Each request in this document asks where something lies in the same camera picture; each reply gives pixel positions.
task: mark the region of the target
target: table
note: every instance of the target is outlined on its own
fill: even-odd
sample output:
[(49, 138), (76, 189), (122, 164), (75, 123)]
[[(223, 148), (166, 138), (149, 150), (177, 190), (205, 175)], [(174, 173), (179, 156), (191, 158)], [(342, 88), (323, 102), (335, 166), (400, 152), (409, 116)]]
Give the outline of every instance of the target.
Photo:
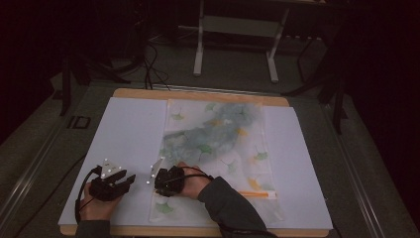
[(198, 21), (198, 46), (194, 62), (194, 75), (201, 75), (203, 63), (203, 34), (204, 31), (241, 34), (259, 37), (273, 37), (271, 50), (266, 53), (269, 75), (272, 82), (278, 82), (277, 70), (274, 63), (274, 55), (278, 43), (281, 39), (284, 24), (287, 19), (289, 9), (285, 8), (279, 23), (269, 21), (257, 21), (217, 16), (207, 16), (204, 14), (204, 0), (200, 1), (200, 15)]
[(264, 105), (268, 149), (273, 155), (273, 178), (278, 182), (280, 207), (285, 219), (268, 229), (278, 236), (324, 237), (332, 222), (316, 179), (303, 136), (286, 99), (253, 95), (117, 89), (96, 132), (79, 176), (58, 222), (61, 233), (73, 235), (76, 224), (74, 201), (85, 175), (103, 159), (118, 158), (118, 164), (137, 175), (131, 191), (118, 206), (111, 233), (121, 236), (220, 236), (216, 225), (192, 227), (159, 226), (149, 222), (153, 188), (146, 185), (150, 165), (158, 158), (164, 125), (166, 99), (197, 99), (229, 102), (261, 102)]

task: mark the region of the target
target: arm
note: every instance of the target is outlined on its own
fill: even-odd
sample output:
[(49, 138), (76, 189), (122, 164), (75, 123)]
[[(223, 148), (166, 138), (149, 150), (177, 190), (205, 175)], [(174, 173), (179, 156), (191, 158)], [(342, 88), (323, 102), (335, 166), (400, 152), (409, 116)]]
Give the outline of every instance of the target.
[[(179, 166), (185, 167), (186, 164), (180, 163)], [(186, 175), (199, 174), (193, 169), (184, 171)], [(254, 207), (220, 177), (212, 181), (203, 177), (187, 178), (181, 195), (204, 202), (212, 220), (219, 224), (223, 237), (275, 237), (266, 232)], [(234, 230), (255, 232), (236, 234)]]
[(122, 196), (113, 201), (101, 201), (89, 194), (90, 183), (84, 188), (84, 198), (80, 202), (80, 222), (76, 230), (76, 237), (101, 237), (110, 236), (110, 219), (115, 207)]

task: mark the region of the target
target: person's left hand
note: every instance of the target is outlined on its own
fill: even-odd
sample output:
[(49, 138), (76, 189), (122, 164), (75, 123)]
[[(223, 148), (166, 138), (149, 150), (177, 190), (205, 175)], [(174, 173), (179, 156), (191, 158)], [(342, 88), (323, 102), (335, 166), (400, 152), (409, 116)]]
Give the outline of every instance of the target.
[(89, 194), (91, 183), (84, 187), (84, 198), (80, 201), (80, 219), (81, 220), (110, 220), (115, 207), (123, 196), (113, 201), (101, 201), (93, 198)]

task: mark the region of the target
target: hand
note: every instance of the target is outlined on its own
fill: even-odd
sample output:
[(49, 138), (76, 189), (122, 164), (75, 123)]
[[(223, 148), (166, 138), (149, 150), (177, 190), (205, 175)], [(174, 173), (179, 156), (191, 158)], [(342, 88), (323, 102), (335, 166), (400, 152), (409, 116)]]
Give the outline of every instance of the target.
[[(179, 167), (188, 167), (184, 162), (178, 164)], [(191, 168), (183, 168), (186, 176), (188, 175), (203, 175), (203, 173)], [(182, 192), (179, 195), (187, 196), (191, 199), (197, 199), (198, 194), (201, 190), (210, 183), (209, 178), (205, 177), (190, 177), (185, 179), (185, 184)]]
[(89, 194), (91, 183), (84, 187), (84, 198), (80, 201), (80, 219), (81, 220), (110, 220), (115, 207), (123, 198), (118, 197), (113, 201), (101, 201), (93, 198)]

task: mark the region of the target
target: forearm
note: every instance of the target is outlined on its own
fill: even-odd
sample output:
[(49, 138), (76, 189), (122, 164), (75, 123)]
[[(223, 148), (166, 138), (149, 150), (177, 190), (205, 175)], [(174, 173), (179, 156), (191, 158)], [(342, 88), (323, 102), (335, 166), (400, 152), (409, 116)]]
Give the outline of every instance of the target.
[(205, 203), (210, 217), (217, 223), (235, 229), (266, 231), (254, 207), (220, 177), (211, 181), (198, 199)]
[(77, 238), (110, 238), (110, 222), (108, 220), (82, 220), (77, 226)]

